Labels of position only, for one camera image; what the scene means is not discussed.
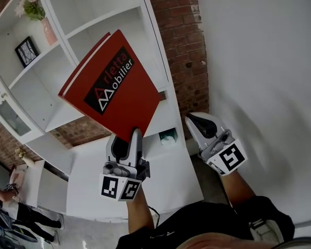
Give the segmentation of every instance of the white shoe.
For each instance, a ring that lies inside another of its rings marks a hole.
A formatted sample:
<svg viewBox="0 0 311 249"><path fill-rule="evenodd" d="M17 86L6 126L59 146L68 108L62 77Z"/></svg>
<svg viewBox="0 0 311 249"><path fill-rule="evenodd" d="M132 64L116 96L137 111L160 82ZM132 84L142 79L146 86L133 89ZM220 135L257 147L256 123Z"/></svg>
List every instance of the white shoe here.
<svg viewBox="0 0 311 249"><path fill-rule="evenodd" d="M60 241L59 241L59 234L57 231L54 231L54 241L52 242L53 245L60 245Z"/></svg>
<svg viewBox="0 0 311 249"><path fill-rule="evenodd" d="M59 214L59 215L58 215L57 221L59 221L59 222L61 223L61 228L60 228L60 230L64 230L64 221L63 221L63 215L62 215L62 214Z"/></svg>

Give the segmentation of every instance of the black t-shirt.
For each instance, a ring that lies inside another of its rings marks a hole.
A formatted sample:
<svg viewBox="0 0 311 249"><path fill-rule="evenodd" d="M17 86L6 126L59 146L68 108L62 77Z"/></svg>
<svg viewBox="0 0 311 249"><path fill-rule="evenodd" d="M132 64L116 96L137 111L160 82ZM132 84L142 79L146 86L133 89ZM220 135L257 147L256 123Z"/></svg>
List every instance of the black t-shirt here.
<svg viewBox="0 0 311 249"><path fill-rule="evenodd" d="M253 197L233 210L229 205L198 202L183 207L155 230L146 227L120 238L121 248L177 248L191 237L216 232L240 239L253 240L249 223L274 220L285 241L294 235L289 216L278 211L266 197Z"/></svg>

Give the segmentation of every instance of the red binder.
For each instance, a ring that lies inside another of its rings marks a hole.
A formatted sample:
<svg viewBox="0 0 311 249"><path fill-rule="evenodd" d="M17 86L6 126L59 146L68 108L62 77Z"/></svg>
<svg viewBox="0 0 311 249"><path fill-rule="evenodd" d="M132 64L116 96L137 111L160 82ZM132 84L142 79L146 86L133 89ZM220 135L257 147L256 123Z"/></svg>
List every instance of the red binder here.
<svg viewBox="0 0 311 249"><path fill-rule="evenodd" d="M145 134L160 95L120 30L84 57L59 96L125 141Z"/></svg>

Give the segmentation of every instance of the black picture frame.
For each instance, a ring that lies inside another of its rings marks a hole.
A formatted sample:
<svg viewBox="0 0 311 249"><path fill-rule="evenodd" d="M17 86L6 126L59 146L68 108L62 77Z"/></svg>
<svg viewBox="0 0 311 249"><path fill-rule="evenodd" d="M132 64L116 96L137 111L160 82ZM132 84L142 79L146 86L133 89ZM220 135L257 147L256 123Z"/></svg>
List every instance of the black picture frame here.
<svg viewBox="0 0 311 249"><path fill-rule="evenodd" d="M18 47L15 48L15 52L24 68L26 68L39 55L30 36L28 36L23 42L18 45Z"/></svg>

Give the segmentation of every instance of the concrete floor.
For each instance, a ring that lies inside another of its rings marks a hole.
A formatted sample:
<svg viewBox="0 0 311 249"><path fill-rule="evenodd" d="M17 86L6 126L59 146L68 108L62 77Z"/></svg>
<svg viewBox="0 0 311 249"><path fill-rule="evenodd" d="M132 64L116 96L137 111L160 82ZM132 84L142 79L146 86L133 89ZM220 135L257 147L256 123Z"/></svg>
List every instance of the concrete floor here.
<svg viewBox="0 0 311 249"><path fill-rule="evenodd" d="M227 203L223 194L218 174L204 164L197 156L191 158L197 174L204 199L206 202ZM172 213L161 214L160 224L169 218ZM119 238L128 234L128 224L125 223L101 223L86 219L65 216L65 229L59 230L60 246L54 249L113 249ZM38 244L24 243L26 249L52 249L40 240Z"/></svg>

